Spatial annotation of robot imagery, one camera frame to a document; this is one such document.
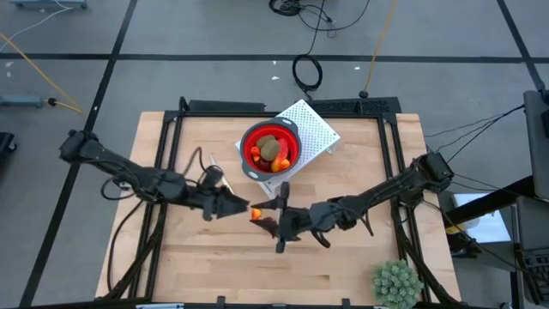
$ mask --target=black cable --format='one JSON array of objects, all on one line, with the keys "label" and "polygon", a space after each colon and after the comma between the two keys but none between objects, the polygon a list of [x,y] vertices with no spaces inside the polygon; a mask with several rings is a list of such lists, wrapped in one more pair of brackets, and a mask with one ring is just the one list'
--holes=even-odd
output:
[{"label": "black cable", "polygon": [[464,187],[464,188],[468,188],[468,189],[475,190],[475,191],[495,191],[494,189],[474,188],[474,187],[469,186],[469,185],[460,184],[460,183],[458,183],[458,182],[456,182],[456,181],[452,181],[452,184],[454,184],[454,185],[460,185],[460,186],[462,186],[462,187]]},{"label": "black cable", "polygon": [[[202,162],[202,148],[198,147],[198,148],[195,149],[195,151],[190,156],[189,163],[187,163],[187,167],[184,169],[184,175],[189,171],[190,167],[192,166],[192,162],[196,158],[197,154],[199,154],[198,160],[200,162],[200,167],[204,171],[203,173],[205,173],[209,168],[218,168],[218,169],[221,170],[220,167],[214,166],[214,165],[209,166],[208,168],[204,168],[204,164]],[[108,162],[108,163],[113,163],[113,164],[119,165],[121,167],[124,167],[126,170],[128,170],[136,178],[137,183],[139,183],[139,178],[137,178],[137,175],[135,173],[133,173],[127,166],[125,166],[124,164],[122,164],[120,162],[105,161],[105,160],[90,160],[90,161],[85,161],[85,162],[82,162],[82,163],[94,163],[94,162],[95,163],[99,163],[99,162],[107,163]],[[124,196],[124,197],[108,197],[107,195],[105,195],[105,187],[107,186],[107,184],[110,183],[111,181],[113,181],[114,179],[118,178],[118,177],[119,177],[118,175],[110,177],[101,186],[101,196],[103,196],[105,199],[110,200],[110,201],[119,201],[119,200],[122,200],[122,199],[125,199],[125,198],[132,197],[134,195],[134,193],[132,193],[128,196]],[[172,181],[170,179],[163,179],[162,177],[158,177],[158,176],[156,176],[156,178],[162,179],[162,181],[168,181],[168,182]],[[196,182],[195,180],[192,180],[192,179],[186,179],[185,181],[193,183],[196,186],[200,185],[199,182]],[[112,291],[112,285],[111,285],[111,281],[112,281],[112,260],[113,260],[113,255],[114,255],[114,245],[116,243],[117,236],[120,233],[120,230],[122,229],[122,226],[124,225],[124,223],[139,209],[139,206],[141,206],[143,204],[143,202],[145,202],[145,201],[144,200],[139,201],[139,203],[122,219],[120,224],[118,224],[118,227],[117,227],[116,231],[112,235],[111,249],[109,251],[109,258],[108,258],[108,261],[107,261],[107,269],[106,269],[106,286],[109,289],[109,292]]]},{"label": "black cable", "polygon": [[114,179],[117,179],[118,176],[113,176],[113,177],[110,177],[108,178],[104,183],[103,185],[101,186],[101,190],[100,190],[100,194],[101,196],[107,200],[107,201],[121,201],[121,200],[124,200],[126,198],[130,198],[130,197],[133,197],[135,195],[134,192],[131,192],[130,194],[128,195],[125,195],[125,196],[122,196],[122,197],[109,197],[105,194],[105,188],[108,184],[110,184]]},{"label": "black cable", "polygon": [[[371,235],[373,236],[373,232],[371,231],[371,227],[370,227],[370,223],[367,221],[367,219],[363,218],[361,215],[359,215],[359,213],[357,213],[356,211],[352,210],[352,209],[348,209],[347,207],[344,207],[344,206],[341,206],[339,204],[334,204],[335,207],[337,207],[337,209],[341,212],[346,212],[346,211],[349,211],[351,213],[353,213],[353,215],[356,216],[356,219],[359,219],[362,224],[364,224],[364,226],[366,227],[366,229],[371,233]],[[331,215],[336,215],[337,212],[336,210],[332,210],[330,211],[329,213],[327,213],[326,215],[323,215],[322,217],[320,217],[320,223],[318,223],[318,225],[322,225],[324,223],[324,220],[326,220],[326,218],[328,218],[329,216]]]},{"label": "black cable", "polygon": [[[357,18],[355,21],[353,21],[353,22],[351,22],[350,24],[348,24],[348,25],[346,25],[346,26],[343,26],[343,27],[333,27],[333,28],[330,28],[330,29],[327,29],[327,28],[322,28],[322,29],[320,29],[320,28],[318,28],[319,25],[317,25],[317,27],[313,27],[313,26],[309,25],[306,21],[304,21],[303,18],[301,18],[301,21],[302,21],[308,28],[310,28],[310,29],[312,29],[312,30],[315,30],[315,31],[321,31],[321,32],[339,31],[339,30],[343,30],[343,29],[347,29],[347,28],[349,28],[349,27],[352,27],[352,26],[354,26],[357,22],[359,22],[360,19],[362,19],[362,16],[364,16],[364,14],[366,13],[366,10],[368,9],[368,5],[370,5],[370,0],[367,0],[367,1],[366,1],[366,5],[364,6],[364,9],[362,9],[362,12],[360,13],[359,18]],[[302,6],[302,8],[303,8],[303,7],[308,7],[308,6],[316,7],[315,5],[310,5],[310,4],[308,4],[308,5]]]},{"label": "black cable", "polygon": [[203,171],[206,171],[206,168],[204,168],[204,163],[202,162],[202,147],[196,147],[195,151],[192,152],[190,155],[189,163],[187,163],[187,167],[183,170],[183,176],[187,174],[187,172],[190,170],[190,166],[192,165],[192,162],[195,160],[196,154],[198,155],[198,161],[200,162],[200,167]]},{"label": "black cable", "polygon": [[304,5],[301,7],[301,11],[299,11],[299,19],[304,23],[304,24],[307,24],[306,21],[303,19],[303,16],[301,15],[301,12],[302,11],[305,11],[305,12],[309,12],[309,13],[312,13],[313,15],[316,15],[316,16],[319,16],[324,22],[326,22],[326,24],[328,24],[328,26],[330,27],[330,30],[329,31],[326,31],[326,35],[330,38],[330,39],[333,39],[335,38],[335,35],[337,34],[337,31],[335,30],[335,26],[334,26],[334,20],[329,17],[326,12],[323,10],[322,12],[324,13],[324,16],[325,17],[322,17],[321,14],[318,14],[317,12],[315,12],[314,10],[312,9],[308,9],[308,7],[313,7],[313,8],[316,8],[316,9],[319,9],[320,10],[320,7],[317,7],[316,5],[311,5],[311,4],[307,4],[307,5]]},{"label": "black cable", "polygon": [[493,115],[493,116],[491,116],[491,117],[488,117],[488,118],[484,118],[484,119],[478,120],[478,121],[473,122],[473,123],[471,123],[471,124],[461,125],[461,126],[455,127],[454,129],[449,129],[449,130],[440,131],[440,132],[438,132],[438,133],[426,135],[426,136],[424,136],[424,137],[435,137],[435,136],[439,136],[439,135],[444,134],[444,133],[449,133],[449,132],[452,132],[452,131],[455,131],[455,130],[467,128],[467,127],[469,127],[469,126],[471,126],[471,125],[479,124],[479,123],[481,123],[481,122],[483,122],[483,121],[488,121],[488,120],[494,119],[494,118],[499,117],[499,116],[501,116],[501,115],[503,115],[503,114],[504,114],[504,112],[502,112],[502,113],[500,113],[500,114],[498,114],[498,115]]},{"label": "black cable", "polygon": [[476,132],[476,131],[478,131],[478,130],[484,129],[486,126],[492,125],[492,124],[493,124],[493,121],[495,121],[495,120],[492,120],[492,121],[490,121],[490,122],[487,122],[487,123],[481,125],[481,126],[478,127],[478,128],[475,128],[475,129],[470,130],[469,132],[467,132],[467,133],[465,133],[465,134],[463,134],[463,135],[457,137],[457,138],[456,138],[454,141],[452,141],[452,142],[445,143],[444,145],[442,145],[442,146],[440,146],[440,147],[437,148],[437,152],[439,152],[440,149],[442,149],[442,148],[444,148],[444,147],[448,147],[448,146],[451,146],[451,145],[453,145],[453,144],[459,142],[463,137],[469,136],[469,135],[473,134],[474,132]]},{"label": "black cable", "polygon": [[[326,2],[326,0],[323,0],[323,4],[320,7],[321,11],[324,9],[324,3],[325,2]],[[320,26],[320,20],[322,20],[322,14],[318,15],[317,30],[315,30],[315,35],[312,39],[311,48],[309,48],[309,51],[307,53],[302,54],[302,55],[298,55],[293,60],[293,63],[292,63],[293,79],[298,84],[298,87],[301,89],[301,91],[303,91],[303,93],[307,97],[307,100],[312,100],[311,96],[309,95],[309,92],[317,90],[323,82],[323,68],[320,65],[320,63],[313,56],[310,55],[311,52],[312,52],[313,47],[315,46],[315,42],[317,41],[318,26]],[[298,65],[298,62],[302,59],[307,59],[307,60],[311,61],[313,63],[313,65],[315,66],[315,68],[317,69],[318,80],[317,80],[317,82],[315,82],[312,85],[308,85],[308,84],[302,82],[298,77],[298,72],[296,71],[296,67]]]},{"label": "black cable", "polygon": [[[415,205],[415,206],[413,206],[413,207],[409,207],[409,206],[406,206],[406,207],[409,208],[409,209],[411,209],[412,212],[414,212],[415,209],[416,209],[416,207],[418,207],[418,205]],[[408,221],[408,219],[410,219],[410,215],[407,215],[406,219],[404,219],[404,220],[401,221],[401,224],[406,223],[406,222]]]},{"label": "black cable", "polygon": [[491,122],[489,122],[489,123],[488,123],[489,125],[487,125],[484,129],[482,129],[479,133],[477,133],[473,138],[471,138],[471,140],[469,140],[469,142],[465,143],[465,145],[463,145],[461,148],[459,148],[459,149],[457,150],[457,152],[455,152],[455,154],[452,155],[452,156],[448,159],[447,162],[450,163],[450,162],[451,162],[451,161],[452,161],[452,160],[453,160],[453,159],[454,159],[454,158],[455,158],[464,148],[467,147],[468,144],[470,144],[472,141],[474,141],[474,139],[477,138],[480,134],[482,134],[482,132],[488,130],[488,129],[489,129],[491,126],[493,126],[498,120],[500,120],[501,118],[504,118],[504,117],[510,115],[511,113],[513,113],[513,112],[515,112],[515,111],[518,111],[518,110],[520,110],[520,109],[522,109],[522,108],[524,108],[524,105],[521,105],[521,106],[519,106],[519,107],[515,107],[515,108],[513,108],[512,110],[510,110],[510,111],[504,113],[503,115],[501,115],[501,116],[499,116],[498,118],[495,118],[494,120],[492,120]]},{"label": "black cable", "polygon": [[283,16],[295,16],[299,14],[299,6],[293,5],[293,3],[296,3],[298,0],[288,0],[283,1],[283,8],[277,9],[275,8],[276,0],[269,0],[268,6],[271,8],[273,12],[275,12],[278,15]]},{"label": "black cable", "polygon": [[[503,191],[503,192],[507,192],[509,194],[513,194],[513,195],[516,195],[518,197],[523,197],[523,194],[520,194],[520,193],[517,193],[517,192],[513,192],[513,191],[510,191],[510,190],[507,190],[507,189],[504,189],[504,188],[500,188],[500,187],[497,187],[495,185],[490,185],[484,181],[480,181],[480,180],[477,180],[477,179],[472,179],[470,177],[467,177],[467,176],[463,176],[463,175],[460,175],[458,173],[454,173],[455,176],[458,176],[458,177],[461,177],[463,179],[467,179],[467,180],[470,180],[470,181],[473,181],[473,182],[476,182],[476,183],[479,183],[481,185],[486,185],[486,186],[489,186],[491,188],[494,188],[496,190],[499,190],[499,191]],[[534,200],[537,200],[537,201],[540,201],[540,202],[545,202],[544,200],[540,199],[540,198],[537,198],[537,197],[528,197],[528,198],[532,198]]]},{"label": "black cable", "polygon": [[111,240],[111,248],[109,250],[109,259],[107,261],[106,266],[106,286],[109,289],[109,292],[112,291],[112,285],[111,285],[111,278],[112,278],[112,257],[114,255],[114,245],[117,241],[118,234],[120,233],[120,230],[122,229],[122,226],[124,223],[139,209],[139,206],[143,204],[143,201],[139,201],[139,203],[122,219],[120,224],[118,224],[118,227],[114,234],[112,235]]}]

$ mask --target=succulent plant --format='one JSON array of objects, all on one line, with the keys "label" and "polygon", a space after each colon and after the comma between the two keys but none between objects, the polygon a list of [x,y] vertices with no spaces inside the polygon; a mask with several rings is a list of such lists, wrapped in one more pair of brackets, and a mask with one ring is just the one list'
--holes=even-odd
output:
[{"label": "succulent plant", "polygon": [[423,288],[418,274],[404,261],[376,265],[371,281],[376,301],[391,309],[412,308]]}]

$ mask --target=wire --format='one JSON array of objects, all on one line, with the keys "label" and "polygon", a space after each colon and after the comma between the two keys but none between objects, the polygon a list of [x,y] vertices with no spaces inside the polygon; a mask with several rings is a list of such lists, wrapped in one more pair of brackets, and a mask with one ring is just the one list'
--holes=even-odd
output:
[{"label": "wire", "polygon": [[135,195],[134,192],[130,193],[129,195],[126,195],[126,196],[121,196],[121,197],[109,197],[105,194],[105,188],[108,184],[110,184],[114,179],[116,179],[117,176],[113,176],[113,177],[110,177],[109,179],[107,179],[103,185],[101,186],[101,190],[100,190],[100,194],[101,196],[107,200],[107,201],[122,201],[126,198],[130,198],[130,197],[133,197]]},{"label": "wire", "polygon": [[[68,7],[62,5],[58,0],[53,0],[53,1],[55,1],[55,3],[57,3],[57,5],[59,5],[59,6],[61,7],[61,9],[60,9],[59,11],[57,11],[57,12],[55,12],[55,13],[53,13],[53,14],[50,14],[49,16],[47,16],[47,17],[46,17],[45,19],[43,19],[42,21],[37,22],[37,23],[35,23],[34,25],[32,25],[32,26],[30,26],[30,27],[26,27],[26,28],[24,28],[24,29],[22,29],[22,30],[20,30],[20,31],[18,31],[18,32],[16,32],[16,33],[14,33],[12,36],[9,37],[8,40],[11,41],[11,40],[13,40],[16,36],[18,36],[19,34],[24,33],[24,32],[26,32],[26,31],[28,31],[28,30],[34,28],[34,27],[40,26],[41,24],[45,23],[47,20],[49,20],[50,18],[52,18],[53,16],[55,16],[55,15],[57,15],[57,14],[61,14],[61,13],[66,12],[66,11],[68,11],[68,10],[72,10],[72,8],[68,8]],[[4,44],[0,47],[0,52],[2,52],[3,49],[6,48],[7,45],[8,45],[8,42],[6,41],[6,43],[4,43]]]},{"label": "wire", "polygon": [[65,93],[50,77],[48,77],[42,70],[36,65],[27,55],[19,49],[11,40],[9,40],[3,33],[0,33],[0,38],[4,39],[11,47],[13,47],[27,62],[48,82],[52,87],[54,87],[60,94],[62,94],[75,108],[78,108],[81,112],[80,106],[67,94]]},{"label": "wire", "polygon": [[[323,11],[324,9],[324,4],[325,4],[326,0],[323,0],[323,4],[321,5],[320,7],[320,10],[321,12]],[[302,55],[298,55],[294,60],[293,60],[293,63],[292,63],[292,75],[293,75],[293,79],[295,80],[295,82],[298,84],[298,87],[301,89],[301,91],[303,91],[303,93],[305,94],[305,96],[307,97],[308,100],[311,100],[311,96],[308,94],[309,91],[315,91],[317,90],[320,85],[322,84],[323,82],[323,68],[322,66],[320,65],[320,63],[313,57],[311,56],[311,52],[312,52],[312,49],[313,47],[315,46],[315,42],[317,41],[317,35],[318,35],[318,26],[320,26],[320,20],[322,20],[322,14],[319,14],[318,15],[318,21],[317,21],[317,29],[315,30],[315,35],[312,39],[312,43],[311,43],[311,48],[309,48],[309,51],[305,54],[302,54]],[[299,60],[302,60],[302,59],[307,59],[309,61],[311,61],[313,63],[313,65],[315,66],[315,68],[317,69],[317,72],[318,72],[318,80],[316,83],[312,84],[312,85],[308,85],[304,82],[302,82],[299,77],[298,77],[298,72],[297,72],[297,65],[298,65],[298,62]]]},{"label": "wire", "polygon": [[475,125],[475,124],[479,124],[479,123],[481,123],[481,122],[483,122],[483,121],[488,121],[488,120],[494,119],[494,118],[499,117],[499,116],[501,116],[501,115],[503,115],[503,114],[504,114],[504,113],[502,112],[502,113],[500,113],[500,114],[498,114],[498,115],[493,115],[493,116],[491,116],[491,117],[488,117],[488,118],[484,118],[484,119],[478,120],[478,121],[476,121],[476,122],[473,122],[472,124],[461,125],[461,126],[458,126],[458,127],[454,128],[454,129],[449,129],[449,130],[440,131],[440,132],[438,132],[438,133],[426,135],[426,136],[424,136],[424,137],[435,137],[435,136],[442,135],[442,134],[444,134],[444,133],[449,133],[449,132],[452,132],[452,131],[455,131],[455,130],[467,128],[467,127],[469,127],[469,126],[472,126],[472,125]]},{"label": "wire", "polygon": [[55,103],[55,105],[59,105],[59,106],[65,107],[65,108],[69,108],[70,110],[73,110],[73,111],[75,111],[75,112],[82,112],[81,109],[78,109],[78,108],[76,108],[76,107],[73,107],[73,106],[71,106],[71,105],[69,105],[69,104],[67,104],[67,103],[59,102],[58,100],[55,100],[54,103]]},{"label": "wire", "polygon": [[385,34],[387,33],[387,29],[389,28],[389,24],[391,23],[391,20],[393,19],[393,14],[395,13],[396,8],[396,2],[397,0],[393,0],[393,4],[391,4],[391,9],[389,11],[389,14],[387,15],[387,18],[385,19],[385,24],[383,25],[383,29],[381,33],[379,34],[379,38],[377,39],[376,47],[374,47],[374,55],[371,58],[370,61],[370,71],[368,72],[368,79],[366,80],[366,85],[364,86],[364,91],[368,92],[368,87],[370,86],[371,77],[374,75],[374,66],[376,62],[377,53],[379,52],[379,48],[381,47],[381,42],[383,41],[383,38],[385,37]]},{"label": "wire", "polygon": [[137,174],[134,173],[134,171],[132,171],[129,167],[127,167],[125,164],[123,164],[122,162],[118,162],[118,161],[111,161],[111,160],[96,160],[96,159],[92,159],[92,160],[84,160],[82,162],[80,162],[81,164],[92,164],[92,163],[111,163],[111,164],[114,164],[116,166],[119,166],[119,167],[122,167],[124,170],[128,171],[129,174],[131,174],[131,176],[134,177],[134,179],[136,180],[136,183],[137,185],[141,186],[141,183],[139,182],[139,178],[137,177]]},{"label": "wire", "polygon": [[324,11],[323,9],[321,9],[321,8],[318,8],[316,5],[312,5],[312,4],[302,5],[302,6],[300,6],[300,8],[301,8],[301,9],[305,9],[305,8],[308,8],[308,7],[313,7],[313,8],[319,9],[320,12],[321,12],[321,13],[324,13],[324,15],[326,16],[326,20],[324,20],[324,21],[326,21],[327,23],[329,23],[330,25],[332,25],[332,28],[330,28],[330,29],[327,29],[327,28],[318,28],[318,26],[317,26],[317,27],[313,27],[313,26],[309,25],[309,24],[303,19],[303,17],[301,16],[301,11],[299,11],[299,18],[301,18],[301,21],[302,21],[308,28],[310,28],[310,29],[312,29],[312,30],[321,31],[321,32],[328,32],[328,33],[329,33],[329,32],[332,32],[332,31],[335,32],[335,31],[347,29],[347,28],[349,28],[349,27],[354,26],[357,22],[360,21],[360,19],[362,19],[362,16],[364,16],[364,14],[366,13],[366,10],[368,9],[368,6],[369,6],[369,5],[370,5],[370,0],[367,0],[367,1],[366,1],[366,5],[365,5],[364,8],[362,9],[362,12],[360,13],[359,17],[358,17],[356,20],[354,20],[353,22],[351,22],[350,24],[348,24],[348,25],[346,25],[346,26],[343,26],[343,27],[335,27],[335,26],[334,26],[334,23],[333,23],[333,20],[332,20],[330,17],[328,17],[328,15],[326,14],[325,11]]},{"label": "wire", "polygon": [[480,134],[482,134],[482,132],[488,130],[488,129],[489,129],[491,126],[493,126],[497,121],[499,121],[500,119],[502,119],[502,118],[504,118],[504,117],[510,115],[511,113],[513,113],[513,112],[515,112],[515,111],[518,111],[518,110],[520,110],[520,109],[522,109],[522,108],[524,108],[524,105],[521,105],[521,106],[519,106],[519,107],[515,107],[515,108],[513,108],[512,110],[510,110],[510,111],[504,113],[503,115],[501,115],[501,116],[499,116],[498,118],[495,118],[494,120],[492,120],[491,122],[489,122],[488,125],[487,125],[484,129],[482,129],[479,133],[477,133],[475,136],[473,136],[473,138],[471,138],[471,139],[469,140],[469,142],[466,142],[465,145],[463,145],[461,148],[459,148],[459,149],[457,150],[457,152],[455,152],[455,154],[452,155],[452,156],[447,160],[447,162],[450,163],[450,162],[451,162],[451,161],[452,161],[452,160],[453,160],[453,159],[454,159],[454,158],[455,158],[464,148],[467,147],[468,144],[470,144],[472,141],[474,141],[474,139],[477,138]]},{"label": "wire", "polygon": [[[455,227],[462,236],[464,236],[468,241],[471,241],[472,243],[474,243],[476,246],[478,246],[480,249],[482,249],[483,251],[486,251],[488,253],[490,253],[492,256],[494,256],[495,258],[497,258],[498,260],[500,260],[501,262],[503,262],[504,264],[507,264],[509,265],[511,268],[513,268],[514,270],[517,270],[517,271],[521,271],[523,273],[525,273],[527,276],[537,276],[536,274],[532,274],[530,273],[530,271],[528,270],[524,270],[520,267],[517,267],[516,266],[516,258],[515,258],[515,264],[511,264],[509,263],[508,261],[506,261],[505,259],[503,259],[502,257],[500,257],[498,254],[494,253],[493,251],[490,251],[488,250],[486,247],[484,247],[483,245],[479,244],[479,242],[477,242],[476,239],[472,238],[471,236],[469,236],[467,233],[465,233],[459,226],[457,226],[456,224],[454,224],[454,222],[449,218],[449,216],[446,214],[446,212],[444,212],[442,209],[440,209],[440,207],[438,207],[437,205],[435,205],[434,203],[431,203],[431,202],[427,202],[427,201],[423,201],[423,203],[427,203],[428,205],[431,205],[432,207],[434,207],[435,209],[437,209],[442,215],[443,217],[446,219],[446,221],[451,224],[453,227]],[[543,277],[539,277],[537,276],[539,280],[542,280],[544,282],[548,282],[549,283],[549,279],[546,279],[546,278],[543,278]]]},{"label": "wire", "polygon": [[[523,195],[523,194],[520,194],[520,193],[511,191],[511,190],[507,190],[507,189],[504,189],[504,188],[496,187],[495,185],[490,185],[490,184],[488,184],[488,183],[486,183],[486,182],[484,182],[484,181],[480,181],[480,180],[477,180],[477,179],[472,179],[472,178],[470,178],[470,177],[463,176],[463,175],[460,175],[460,174],[458,174],[458,173],[454,173],[454,175],[455,175],[455,176],[458,176],[458,177],[461,177],[461,178],[463,178],[463,179],[467,179],[467,180],[470,180],[470,181],[479,183],[479,184],[481,184],[481,185],[489,186],[489,187],[494,188],[494,189],[499,190],[499,191],[507,192],[507,193],[509,193],[509,194],[514,194],[514,195],[516,195],[516,196],[518,196],[518,197],[525,197],[525,195]],[[528,198],[532,198],[532,199],[537,200],[537,201],[540,201],[540,202],[545,202],[543,199],[538,198],[538,197],[528,197]]]},{"label": "wire", "polygon": [[478,131],[478,130],[484,129],[486,126],[492,125],[492,124],[493,124],[493,121],[495,121],[495,120],[492,120],[491,122],[485,123],[485,124],[481,125],[481,126],[478,127],[478,128],[475,128],[475,129],[470,130],[469,132],[463,134],[462,136],[457,137],[457,138],[456,138],[454,141],[452,141],[452,142],[445,143],[444,145],[442,145],[442,146],[440,146],[439,148],[437,148],[437,152],[439,152],[440,149],[442,149],[442,148],[451,146],[451,145],[453,145],[453,144],[459,142],[463,137],[469,136],[469,135],[473,134],[474,132],[476,132],[476,131]]},{"label": "wire", "polygon": [[296,6],[292,5],[296,1],[298,1],[298,0],[291,0],[291,2],[290,1],[282,1],[287,6],[285,9],[275,8],[276,0],[269,0],[268,6],[271,8],[271,10],[273,12],[275,12],[278,15],[295,16],[295,15],[299,14],[299,9]]},{"label": "wire", "polygon": [[192,165],[192,162],[195,160],[196,154],[198,155],[198,161],[200,162],[200,167],[204,172],[206,172],[206,168],[204,168],[204,163],[202,162],[202,147],[196,147],[195,151],[192,152],[190,155],[189,163],[187,163],[187,167],[183,170],[183,176],[187,174],[187,172],[190,170],[190,166]]},{"label": "wire", "polygon": [[122,219],[120,224],[118,224],[116,231],[114,231],[114,234],[112,235],[111,248],[109,250],[109,259],[106,266],[106,286],[109,289],[109,292],[112,292],[112,259],[114,256],[114,245],[117,241],[118,234],[120,233],[120,230],[122,230],[124,223],[126,223],[126,221],[139,209],[139,206],[141,206],[142,204],[143,200],[139,201],[139,203]]},{"label": "wire", "polygon": [[493,190],[493,189],[480,189],[480,188],[474,188],[474,187],[472,187],[472,186],[460,184],[460,183],[458,183],[458,182],[456,182],[456,181],[452,181],[452,184],[454,184],[454,185],[460,185],[460,186],[462,186],[462,187],[465,187],[465,188],[468,188],[468,189],[471,189],[471,190],[475,190],[475,191],[495,191],[495,190]]},{"label": "wire", "polygon": [[[412,174],[408,175],[408,176],[407,176],[406,178],[404,178],[404,179],[401,179],[401,181],[399,182],[398,185],[401,185],[401,182],[403,182],[403,181],[409,179],[410,177],[412,177]],[[345,207],[345,206],[342,206],[342,205],[340,205],[340,208],[341,208],[341,209],[344,209],[344,210],[346,210],[346,211],[349,211],[349,212],[351,212],[351,213],[353,213],[354,216],[355,216],[355,219],[360,219],[360,220],[362,221],[362,223],[364,223],[366,229],[368,229],[368,232],[370,233],[370,235],[373,236],[374,233],[373,233],[373,231],[372,231],[372,229],[371,229],[370,219],[369,219],[369,216],[368,216],[368,212],[369,212],[369,210],[370,210],[371,200],[372,200],[374,197],[379,197],[381,194],[384,194],[384,192],[386,192],[386,191],[388,191],[388,190],[394,189],[394,186],[386,187],[385,189],[379,191],[378,194],[376,194],[376,195],[371,195],[370,198],[368,198],[368,200],[366,201],[365,206],[360,210],[360,212],[356,212],[356,211],[354,211],[353,209],[349,209],[349,208],[347,208],[347,207]],[[365,214],[364,214],[364,217],[365,217],[365,218],[362,218],[362,215],[361,215],[362,212],[365,212]]]},{"label": "wire", "polygon": [[[408,209],[411,209],[412,212],[414,212],[415,209],[418,207],[418,205],[415,205],[415,206],[413,206],[413,207],[409,207],[408,205],[405,205],[405,207],[408,208]],[[406,223],[406,222],[408,221],[408,219],[410,219],[410,215],[408,215],[408,216],[406,217],[406,219],[402,220],[402,221],[401,221],[401,224]]]}]

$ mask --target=white perforated plate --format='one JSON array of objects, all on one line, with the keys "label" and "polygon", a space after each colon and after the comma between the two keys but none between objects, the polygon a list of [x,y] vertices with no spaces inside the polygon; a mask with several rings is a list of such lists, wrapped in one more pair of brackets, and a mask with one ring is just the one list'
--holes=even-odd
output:
[{"label": "white perforated plate", "polygon": [[[276,189],[282,182],[288,181],[300,169],[315,160],[323,151],[326,150],[332,153],[335,144],[340,140],[339,134],[318,116],[304,100],[288,107],[276,117],[288,118],[298,126],[301,156],[298,163],[290,171],[275,176],[266,182],[258,183],[270,198],[276,197]],[[236,142],[236,146],[239,148],[240,142]]]}]

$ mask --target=yellow cable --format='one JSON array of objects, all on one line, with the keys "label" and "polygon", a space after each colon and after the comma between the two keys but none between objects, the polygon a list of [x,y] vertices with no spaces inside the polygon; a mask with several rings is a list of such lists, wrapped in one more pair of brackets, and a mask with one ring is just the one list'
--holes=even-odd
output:
[{"label": "yellow cable", "polygon": [[46,82],[48,82],[52,87],[54,87],[59,93],[61,93],[70,103],[72,103],[75,107],[75,111],[82,112],[80,106],[68,95],[66,94],[55,82],[53,82],[42,70],[38,67],[38,65],[34,64],[34,62],[27,57],[27,55],[19,49],[13,42],[11,42],[3,33],[0,33],[0,38],[4,39],[6,43],[8,43],[13,49],[15,49],[19,54],[27,60],[27,62],[45,79]]},{"label": "yellow cable", "polygon": [[391,23],[391,20],[393,19],[393,14],[395,13],[396,8],[396,0],[393,0],[393,4],[391,5],[391,10],[389,11],[389,14],[387,15],[387,18],[385,19],[385,25],[383,26],[383,30],[381,31],[381,34],[379,34],[379,38],[377,39],[376,47],[374,48],[374,55],[371,58],[370,61],[370,72],[368,73],[368,80],[366,81],[366,86],[364,87],[365,91],[368,91],[368,87],[370,86],[371,77],[374,75],[374,63],[376,62],[377,53],[379,52],[379,47],[381,47],[381,42],[383,41],[383,38],[385,37],[385,33],[387,32],[387,29],[389,28],[389,24]]},{"label": "yellow cable", "polygon": [[73,111],[75,111],[75,112],[82,112],[81,109],[76,108],[76,107],[73,107],[73,106],[71,106],[71,105],[69,105],[69,104],[67,104],[67,103],[59,102],[58,100],[55,100],[55,104],[60,105],[60,106],[65,107],[65,108],[69,108],[69,109],[71,109],[71,110],[73,110]]}]

